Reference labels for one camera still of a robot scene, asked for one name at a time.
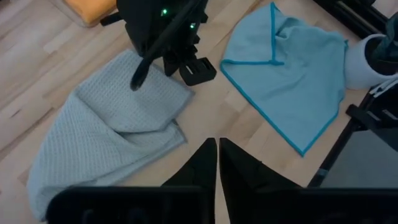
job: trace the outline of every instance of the blue cloth edge trim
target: blue cloth edge trim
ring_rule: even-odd
[[[262,109],[260,109],[260,107],[258,107],[257,104],[255,104],[255,102],[253,102],[253,100],[250,98],[250,96],[248,96],[243,89],[234,81],[234,79],[228,74],[228,72],[226,72],[226,70],[223,67],[223,63],[231,63],[231,64],[235,64],[235,65],[284,65],[284,62],[278,62],[277,60],[275,60],[275,45],[276,45],[276,39],[275,39],[275,12],[274,9],[277,9],[279,11],[279,9],[276,7],[274,2],[271,2],[271,49],[272,49],[272,59],[269,61],[265,61],[265,62],[240,62],[240,61],[234,61],[234,60],[230,60],[230,59],[223,59],[220,62],[220,70],[221,72],[225,75],[225,77],[232,83],[233,86],[235,86],[235,88],[243,95],[243,97],[245,97],[245,99],[248,100],[248,102],[261,114],[261,116],[263,116],[268,123],[302,156],[304,157],[305,153],[315,144],[315,142],[318,140],[318,138],[326,131],[327,127],[329,127],[329,125],[337,118],[338,116],[338,112],[340,110],[340,103],[343,101],[344,96],[340,99],[338,105],[337,105],[337,112],[335,113],[335,115],[321,128],[321,130],[319,131],[319,133],[314,137],[314,139],[308,144],[308,146],[306,148],[304,148],[304,150],[301,150],[299,147],[297,147],[283,132],[282,130],[280,130],[278,128],[278,126],[265,114],[265,112],[263,112]]]

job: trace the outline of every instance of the gray waffle towel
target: gray waffle towel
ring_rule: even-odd
[[[67,187],[113,185],[185,142],[173,119],[193,93],[155,67],[131,91],[140,61],[126,50],[68,97],[30,170],[37,219],[45,220],[49,202]]]

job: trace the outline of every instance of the orange object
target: orange object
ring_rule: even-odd
[[[87,24],[91,24],[98,20],[116,5],[116,0],[65,0],[65,2],[79,14]]]

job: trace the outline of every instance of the green led light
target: green led light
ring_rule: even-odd
[[[165,16],[167,13],[168,13],[167,9],[163,9],[162,13],[161,13],[161,16]]]

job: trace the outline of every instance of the white container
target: white container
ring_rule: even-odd
[[[345,57],[346,87],[352,90],[368,89],[388,80],[397,79],[395,75],[381,75],[370,67],[365,58],[365,46],[373,38],[384,37],[383,34],[372,34],[350,47]]]

